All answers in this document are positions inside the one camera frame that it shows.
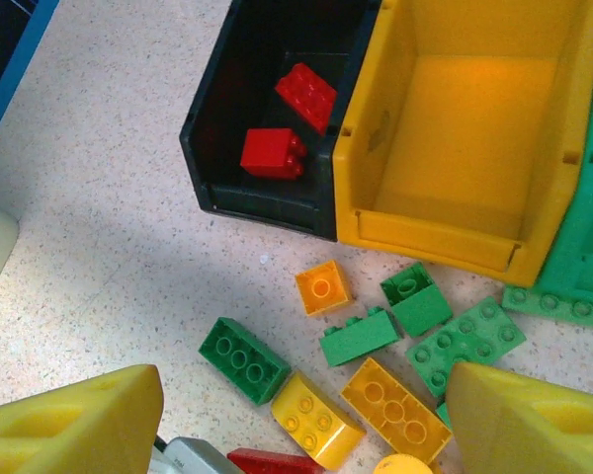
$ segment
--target white speckled tile floor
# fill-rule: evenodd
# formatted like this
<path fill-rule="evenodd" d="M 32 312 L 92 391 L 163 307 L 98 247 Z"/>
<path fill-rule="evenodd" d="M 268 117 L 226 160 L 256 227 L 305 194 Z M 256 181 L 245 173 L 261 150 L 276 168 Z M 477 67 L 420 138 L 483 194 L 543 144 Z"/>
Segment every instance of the white speckled tile floor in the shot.
<path fill-rule="evenodd" d="M 241 321 L 340 401 L 358 363 L 327 368 L 318 338 L 384 304 L 378 283 L 410 261 L 199 211 L 178 132 L 227 3 L 57 8 L 0 125 L 0 207 L 21 225 L 0 277 L 0 404 L 151 362 L 165 391 L 164 438 L 297 453 L 268 405 L 251 406 L 198 355 L 218 316 Z M 307 319 L 293 276 L 331 258 L 357 302 Z M 456 315 L 502 290 L 428 270 Z M 593 393 L 593 331 L 514 318 L 528 341 L 498 366 Z M 430 401 L 403 359 L 410 344 L 377 357 Z M 390 453 L 368 432 L 341 472 L 371 473 Z M 447 474 L 463 472 L 454 442 L 440 461 Z"/>

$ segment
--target yellow storage bin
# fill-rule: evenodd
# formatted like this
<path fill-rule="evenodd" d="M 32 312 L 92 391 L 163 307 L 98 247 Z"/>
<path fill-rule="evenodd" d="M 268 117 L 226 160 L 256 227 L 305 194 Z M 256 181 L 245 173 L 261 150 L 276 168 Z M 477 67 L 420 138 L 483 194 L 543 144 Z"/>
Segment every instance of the yellow storage bin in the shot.
<path fill-rule="evenodd" d="M 592 89 L 593 0 L 383 0 L 333 153 L 339 240 L 531 286 Z"/>

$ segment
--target yellow round piece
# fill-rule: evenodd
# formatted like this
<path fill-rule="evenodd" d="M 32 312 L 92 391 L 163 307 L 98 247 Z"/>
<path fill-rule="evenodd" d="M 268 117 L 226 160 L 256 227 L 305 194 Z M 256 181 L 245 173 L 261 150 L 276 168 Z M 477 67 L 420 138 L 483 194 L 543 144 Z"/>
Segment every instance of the yellow round piece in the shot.
<path fill-rule="evenodd" d="M 374 474 L 433 474 L 433 471 L 416 457 L 392 454 L 380 461 Z"/>

